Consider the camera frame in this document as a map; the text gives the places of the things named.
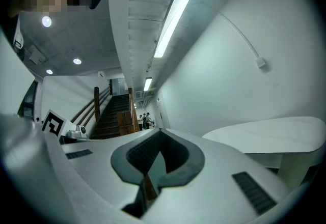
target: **concrete ceiling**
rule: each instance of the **concrete ceiling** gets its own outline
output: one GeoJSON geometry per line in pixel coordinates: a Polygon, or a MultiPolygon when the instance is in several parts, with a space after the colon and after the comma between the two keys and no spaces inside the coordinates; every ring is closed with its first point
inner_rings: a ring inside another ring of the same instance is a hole
{"type": "Polygon", "coordinates": [[[146,93],[151,95],[227,0],[190,0],[163,58],[154,59],[154,41],[170,1],[102,0],[95,10],[73,7],[69,12],[50,14],[49,28],[41,23],[44,14],[23,13],[24,62],[40,76],[47,75],[47,69],[54,75],[87,75],[122,68],[128,87],[134,91],[142,91],[145,78],[152,77],[146,93]],[[44,55],[37,65],[29,61],[31,45],[44,55]],[[74,58],[80,58],[82,64],[73,64],[74,58]]]}
{"type": "Polygon", "coordinates": [[[53,75],[85,75],[120,67],[108,0],[102,0],[95,10],[76,6],[61,13],[22,13],[20,26],[26,48],[24,63],[42,77],[47,69],[53,75]],[[42,25],[44,15],[51,17],[50,27],[42,25]],[[44,56],[37,65],[29,61],[32,45],[44,56]],[[75,65],[74,58],[82,64],[75,65]]]}

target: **doorway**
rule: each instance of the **doorway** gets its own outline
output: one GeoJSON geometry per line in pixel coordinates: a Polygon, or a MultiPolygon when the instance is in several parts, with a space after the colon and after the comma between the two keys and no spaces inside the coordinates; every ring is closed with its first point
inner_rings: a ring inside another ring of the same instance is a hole
{"type": "Polygon", "coordinates": [[[36,81],[31,84],[18,110],[18,115],[20,117],[25,117],[32,121],[34,121],[34,104],[37,84],[36,81]]]}
{"type": "Polygon", "coordinates": [[[168,118],[168,113],[165,108],[164,99],[160,93],[157,95],[156,102],[157,102],[157,109],[159,112],[159,116],[161,117],[162,120],[163,128],[168,128],[168,129],[171,128],[169,118],[168,118]]]}
{"type": "Polygon", "coordinates": [[[120,96],[128,94],[128,86],[124,77],[112,79],[112,95],[120,96]]]}

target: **stair handrail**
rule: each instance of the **stair handrail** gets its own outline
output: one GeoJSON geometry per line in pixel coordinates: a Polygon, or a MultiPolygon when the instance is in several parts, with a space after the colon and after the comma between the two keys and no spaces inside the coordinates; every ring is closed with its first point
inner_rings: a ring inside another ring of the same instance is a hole
{"type": "Polygon", "coordinates": [[[132,119],[132,124],[135,132],[139,132],[139,125],[137,122],[137,114],[136,114],[136,109],[134,107],[134,98],[132,94],[132,88],[128,88],[129,92],[129,101],[130,101],[130,106],[129,106],[129,111],[131,112],[131,119],[132,119]]]}
{"type": "MultiPolygon", "coordinates": [[[[112,94],[111,92],[111,84],[109,84],[109,86],[104,89],[99,95],[98,95],[98,98],[99,98],[99,101],[101,105],[103,103],[103,101],[110,95],[112,94]]],[[[95,96],[94,98],[89,101],[71,120],[72,123],[74,123],[76,121],[76,119],[87,109],[87,107],[89,107],[91,104],[93,104],[88,110],[87,112],[84,114],[84,116],[79,120],[79,122],[77,123],[77,125],[80,125],[84,119],[87,117],[87,115],[91,112],[91,110],[95,107],[95,96]]],[[[87,123],[89,122],[89,120],[91,119],[91,117],[94,115],[95,111],[92,113],[92,115],[87,119],[87,122],[84,124],[84,126],[87,125],[87,123]]]]}

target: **ceiling light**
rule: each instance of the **ceiling light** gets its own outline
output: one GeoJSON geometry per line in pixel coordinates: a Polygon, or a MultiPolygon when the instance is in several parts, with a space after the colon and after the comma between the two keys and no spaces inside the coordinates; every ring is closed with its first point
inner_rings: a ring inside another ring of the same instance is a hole
{"type": "Polygon", "coordinates": [[[50,17],[48,17],[48,16],[44,16],[44,17],[42,18],[42,23],[43,23],[43,25],[44,25],[45,27],[49,27],[49,26],[51,26],[51,24],[52,24],[52,20],[51,20],[50,17]]]}
{"type": "Polygon", "coordinates": [[[146,81],[145,81],[145,87],[144,87],[144,91],[148,91],[149,86],[151,85],[152,82],[152,78],[151,77],[147,77],[146,81]]]}
{"type": "Polygon", "coordinates": [[[73,62],[77,65],[80,65],[82,63],[80,59],[74,59],[73,62]]]}
{"type": "Polygon", "coordinates": [[[165,15],[165,21],[159,36],[155,50],[155,58],[161,58],[167,49],[168,43],[172,37],[180,17],[187,6],[189,0],[171,0],[168,11],[165,15]]]}

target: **recessed ceiling light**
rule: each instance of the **recessed ceiling light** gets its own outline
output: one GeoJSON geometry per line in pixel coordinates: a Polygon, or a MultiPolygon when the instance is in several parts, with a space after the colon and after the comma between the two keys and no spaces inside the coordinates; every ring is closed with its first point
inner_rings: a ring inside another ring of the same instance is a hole
{"type": "Polygon", "coordinates": [[[74,59],[73,62],[77,65],[80,65],[82,63],[80,59],[74,59]]]}
{"type": "Polygon", "coordinates": [[[151,77],[147,77],[146,81],[145,81],[145,87],[144,87],[144,91],[148,91],[149,86],[151,85],[152,82],[152,78],[151,77]]]}
{"type": "Polygon", "coordinates": [[[45,27],[49,27],[49,26],[51,26],[51,24],[52,24],[51,18],[48,17],[48,16],[44,16],[44,17],[42,18],[42,23],[43,23],[43,25],[44,25],[45,27]]]}

